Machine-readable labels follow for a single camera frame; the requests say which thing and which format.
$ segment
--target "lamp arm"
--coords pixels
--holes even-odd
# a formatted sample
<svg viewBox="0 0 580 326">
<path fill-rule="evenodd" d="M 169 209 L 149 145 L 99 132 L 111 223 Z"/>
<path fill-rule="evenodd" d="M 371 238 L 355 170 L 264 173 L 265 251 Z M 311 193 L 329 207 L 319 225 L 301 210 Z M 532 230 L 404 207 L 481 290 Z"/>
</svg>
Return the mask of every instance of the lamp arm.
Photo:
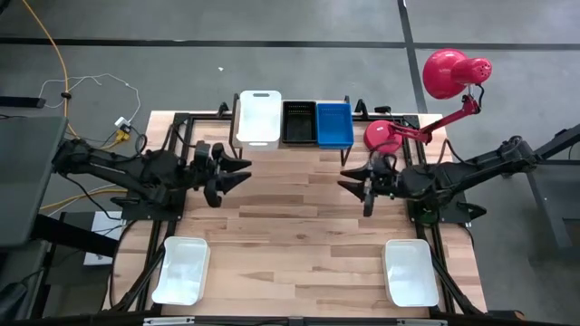
<svg viewBox="0 0 580 326">
<path fill-rule="evenodd" d="M 478 114 L 481 112 L 478 102 L 471 95 L 463 95 L 461 98 L 463 105 L 460 110 L 451 113 L 450 115 L 443 117 L 428 126 L 421 129 L 412 129 L 403 127 L 401 125 L 392 123 L 389 125 L 392 134 L 399 134 L 403 137 L 415 139 L 421 141 L 425 144 L 429 144 L 432 140 L 431 133 L 439 128 L 445 127 L 450 123 L 467 117 L 468 115 Z"/>
</svg>

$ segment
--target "white tray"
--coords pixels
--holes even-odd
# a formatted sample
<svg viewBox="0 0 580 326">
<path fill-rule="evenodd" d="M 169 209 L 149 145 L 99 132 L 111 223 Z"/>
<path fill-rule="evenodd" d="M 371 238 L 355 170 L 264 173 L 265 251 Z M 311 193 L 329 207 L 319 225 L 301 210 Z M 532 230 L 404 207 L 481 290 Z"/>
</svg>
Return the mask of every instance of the white tray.
<svg viewBox="0 0 580 326">
<path fill-rule="evenodd" d="M 277 149 L 282 121 L 282 95 L 278 91 L 242 91 L 239 96 L 236 138 L 242 148 Z"/>
<path fill-rule="evenodd" d="M 151 299 L 155 303 L 178 305 L 200 301 L 208 274 L 208 243 L 200 238 L 170 236 L 163 244 L 165 257 Z"/>
<path fill-rule="evenodd" d="M 421 239 L 389 240 L 383 249 L 387 296 L 399 307 L 432 307 L 439 292 L 429 244 Z"/>
</svg>

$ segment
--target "yellow cable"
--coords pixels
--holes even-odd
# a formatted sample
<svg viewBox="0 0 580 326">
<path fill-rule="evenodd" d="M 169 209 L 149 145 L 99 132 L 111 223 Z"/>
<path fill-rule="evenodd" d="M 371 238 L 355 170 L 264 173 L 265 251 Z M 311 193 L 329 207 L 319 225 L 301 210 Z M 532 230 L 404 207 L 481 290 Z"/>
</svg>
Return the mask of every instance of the yellow cable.
<svg viewBox="0 0 580 326">
<path fill-rule="evenodd" d="M 127 190 L 123 190 L 123 189 L 105 189 L 105 190 L 93 191 L 93 192 L 89 193 L 89 195 L 95 196 L 95 195 L 100 195 L 100 194 L 120 194 L 120 193 L 126 193 L 126 192 L 127 192 Z M 64 200 L 61 200 L 58 203 L 42 206 L 42 207 L 40 207 L 40 209 L 44 210 L 44 209 L 48 209 L 48 208 L 52 208 L 52 207 L 61 206 L 61 205 L 67 204 L 68 202 L 71 202 L 75 199 L 81 199 L 81 198 L 85 198 L 85 197 L 87 197 L 85 194 L 68 197 Z"/>
<path fill-rule="evenodd" d="M 58 60 L 60 60 L 61 66 L 63 67 L 63 73 L 64 73 L 64 92 L 67 92 L 68 93 L 69 92 L 69 74 L 66 71 L 66 65 L 64 64 L 64 60 L 63 60 L 63 56 L 61 55 L 61 52 L 58 50 L 58 46 L 56 46 L 56 43 L 54 42 L 52 36 L 50 35 L 50 33 L 48 33 L 48 31 L 44 27 L 43 22 L 40 21 L 40 18 L 38 18 L 38 16 L 34 12 L 33 8 L 26 2 L 26 0 L 22 0 L 22 2 L 24 3 L 24 6 L 26 6 L 26 8 L 30 12 L 30 14 L 34 17 L 34 20 L 36 20 L 36 22 L 38 23 L 38 25 L 40 26 L 40 28 L 43 29 L 44 34 L 46 34 L 46 37 L 48 37 L 48 40 L 53 45 L 53 48 L 56 51 L 56 55 L 58 55 Z M 69 110 L 69 100 L 65 98 L 64 99 L 64 117 L 67 117 L 68 118 L 68 110 Z M 74 137 L 78 139 L 79 138 L 79 135 L 76 134 L 76 132 L 73 130 L 73 127 L 71 127 L 71 124 L 70 123 L 68 124 L 68 128 L 69 128 L 69 131 L 74 135 Z"/>
<path fill-rule="evenodd" d="M 115 141 L 113 141 L 111 144 L 109 144 L 109 145 L 107 145 L 107 146 L 99 147 L 99 149 L 102 149 L 102 150 L 106 150 L 106 149 L 112 149 L 112 148 L 114 148 L 115 146 L 117 146 L 117 145 L 119 145 L 119 144 L 121 144 L 121 142 L 120 142 L 120 141 L 117 141 L 117 140 L 115 140 Z"/>
</svg>

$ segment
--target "red desk lamp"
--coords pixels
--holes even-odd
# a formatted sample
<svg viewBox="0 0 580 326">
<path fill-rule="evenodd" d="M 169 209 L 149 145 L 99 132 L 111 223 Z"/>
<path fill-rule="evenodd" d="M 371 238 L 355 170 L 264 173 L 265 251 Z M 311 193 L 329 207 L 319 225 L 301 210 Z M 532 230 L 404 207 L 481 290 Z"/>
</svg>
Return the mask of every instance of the red desk lamp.
<svg viewBox="0 0 580 326">
<path fill-rule="evenodd" d="M 471 85 L 486 81 L 491 75 L 491 62 L 485 58 L 468 58 L 454 49 L 439 50 L 432 54 L 423 67 L 423 85 L 435 99 L 446 100 L 469 88 L 462 96 L 461 110 L 451 113 L 421 129 L 412 129 L 387 121 L 371 123 L 364 132 L 364 144 L 368 149 L 381 153 L 393 153 L 402 145 L 402 138 L 416 139 L 429 144 L 431 133 L 471 114 L 478 114 L 480 104 L 473 98 Z"/>
</svg>

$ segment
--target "white cable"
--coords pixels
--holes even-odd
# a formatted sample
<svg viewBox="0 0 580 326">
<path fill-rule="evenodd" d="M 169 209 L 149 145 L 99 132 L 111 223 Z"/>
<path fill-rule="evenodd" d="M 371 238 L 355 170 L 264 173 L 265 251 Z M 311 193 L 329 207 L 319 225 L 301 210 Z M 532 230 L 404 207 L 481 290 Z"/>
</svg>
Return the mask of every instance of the white cable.
<svg viewBox="0 0 580 326">
<path fill-rule="evenodd" d="M 105 185 L 105 186 L 101 186 L 101 187 L 96 187 L 96 188 L 95 188 L 95 189 L 93 189 L 93 190 L 89 190 L 89 194 L 90 194 L 91 192 L 93 192 L 93 191 L 101 190 L 101 189 L 108 188 L 108 187 L 114 187 L 114 186 L 117 186 L 117 185 L 115 185 L 115 184 L 109 184 L 109 185 Z M 76 202 L 76 201 L 77 201 L 77 200 L 79 200 L 79 199 L 82 199 L 82 198 L 76 198 L 76 199 L 72 200 L 70 203 L 68 203 L 68 204 L 66 204 L 66 205 L 64 205 L 64 206 L 61 206 L 60 208 L 56 209 L 55 211 L 53 211 L 53 212 L 52 212 L 51 214 L 49 214 L 48 216 L 53 216 L 54 214 L 56 214 L 56 213 L 58 213 L 58 212 L 62 211 L 62 210 L 63 210 L 63 209 L 65 209 L 65 208 L 66 208 L 68 205 L 70 205 L 70 204 L 72 204 L 72 203 Z"/>
<path fill-rule="evenodd" d="M 102 73 L 102 74 L 96 75 L 96 76 L 69 77 L 68 78 L 69 80 L 79 80 L 71 88 L 69 88 L 69 92 L 72 91 L 79 84 L 81 84 L 81 82 L 84 82 L 84 80 L 86 80 L 86 79 L 92 79 L 92 80 L 94 80 L 94 82 L 97 83 L 97 85 L 102 86 L 102 84 L 99 81 L 97 81 L 97 78 L 101 78 L 101 77 L 104 77 L 104 76 L 108 76 L 108 77 L 111 77 L 111 78 L 113 78 L 114 80 L 116 80 L 118 82 L 122 82 L 122 83 L 125 84 L 126 87 L 129 87 L 130 89 L 132 89 L 132 90 L 135 91 L 135 96 L 137 97 L 137 109 L 135 109 L 135 111 L 133 112 L 133 115 L 130 116 L 130 118 L 128 119 L 128 122 L 132 122 L 133 119 L 135 118 L 135 116 L 137 115 L 137 113 L 139 113 L 139 110 L 141 109 L 141 98 L 139 97 L 139 90 L 136 89 L 136 88 L 134 88 L 133 86 L 129 85 L 128 82 L 122 80 L 119 77 L 113 76 L 110 73 Z M 39 98 L 42 97 L 42 95 L 43 95 L 44 86 L 46 86 L 46 84 L 49 83 L 49 82 L 64 82 L 64 80 L 48 80 L 48 81 L 43 82 L 43 87 L 41 87 L 40 94 L 38 94 L 38 97 Z M 57 105 L 54 105 L 54 106 L 50 106 L 50 105 L 47 105 L 47 104 L 44 104 L 44 106 L 47 107 L 47 108 L 56 109 L 56 108 L 60 107 L 63 104 L 64 104 L 64 100 L 62 100 L 60 103 L 58 103 Z"/>
</svg>

